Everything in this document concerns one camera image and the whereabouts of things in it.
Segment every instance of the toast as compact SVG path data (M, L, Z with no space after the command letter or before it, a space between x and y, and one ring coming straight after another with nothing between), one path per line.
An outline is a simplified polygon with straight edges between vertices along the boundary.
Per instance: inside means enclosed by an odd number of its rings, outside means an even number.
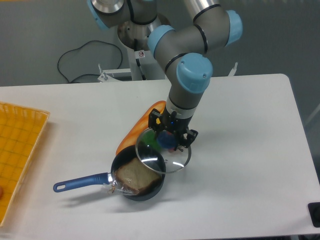
M115 171L115 179L134 195L148 194L162 181L159 173L149 169L137 157Z

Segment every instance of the yellow basket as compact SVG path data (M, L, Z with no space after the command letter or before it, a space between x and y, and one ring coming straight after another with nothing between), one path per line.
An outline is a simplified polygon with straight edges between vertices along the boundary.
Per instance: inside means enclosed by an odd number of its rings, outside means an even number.
M0 102L0 227L28 170L49 112Z

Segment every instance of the pan handle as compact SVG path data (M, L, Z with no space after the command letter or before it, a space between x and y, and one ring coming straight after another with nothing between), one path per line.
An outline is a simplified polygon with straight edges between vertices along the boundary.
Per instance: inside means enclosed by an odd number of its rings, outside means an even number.
M58 182L55 185L53 185L53 191L55 191L56 193L60 193L60 192L82 188L90 185L103 185L103 184L109 184L107 172Z

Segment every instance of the gray floor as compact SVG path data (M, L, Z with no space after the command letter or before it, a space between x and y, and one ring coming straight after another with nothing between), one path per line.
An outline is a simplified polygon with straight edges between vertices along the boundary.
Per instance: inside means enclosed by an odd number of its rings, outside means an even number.
M292 84L302 122L320 104L320 0L221 0L243 21L239 42L207 54L214 76L226 76L235 62L237 75L286 74ZM158 10L177 30L192 23L182 0L159 0ZM101 31L85 0L34 0L0 3L0 86L65 84L57 61L66 51L90 40L125 49L116 29ZM69 54L61 71L70 79L114 69L120 54L111 46L92 44ZM85 77L84 82L95 82ZM320 116L306 127L306 135L320 176Z

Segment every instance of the black cable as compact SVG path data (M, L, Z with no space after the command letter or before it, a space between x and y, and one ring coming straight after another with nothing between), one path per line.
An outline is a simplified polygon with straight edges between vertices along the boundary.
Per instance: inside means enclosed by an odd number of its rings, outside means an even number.
M118 67L117 67L116 69L119 69L119 68L120 68L120 66L121 66L121 64L122 64L122 61L123 61L123 54L122 54L121 49L120 49L117 45L115 45L115 44L113 44L113 43L105 42L105 41L100 41L100 40L88 41L88 42L86 42L85 44L83 44L82 46L80 46L80 47L78 47L78 48L76 48L76 49L72 49L72 50L69 50L69 51L65 52L64 54L62 54L62 55L60 56L60 58L59 58L59 60L58 60L58 63L57 63L58 72L67 80L67 82L68 82L69 84L73 84L73 83L78 83L78 84L79 84L80 82L78 82L78 81L76 81L76 80L78 80L79 78L82 78L82 77L84 77L84 76L100 76L99 74L86 73L86 74L82 74L82 75L80 75L80 76L77 76L75 79L69 81L69 79L60 71L60 68L59 68L60 60L63 58L64 55L66 55L66 54L68 54L68 53L70 53L70 52L76 51L76 50L80 50L80 49L82 49L84 46L86 46L86 45L88 45L88 44L90 44L90 43L107 44L107 45L111 45L111 46L117 48L117 49L119 50L119 52L120 52L121 60L120 60L120 63L119 63L119 65L118 65Z

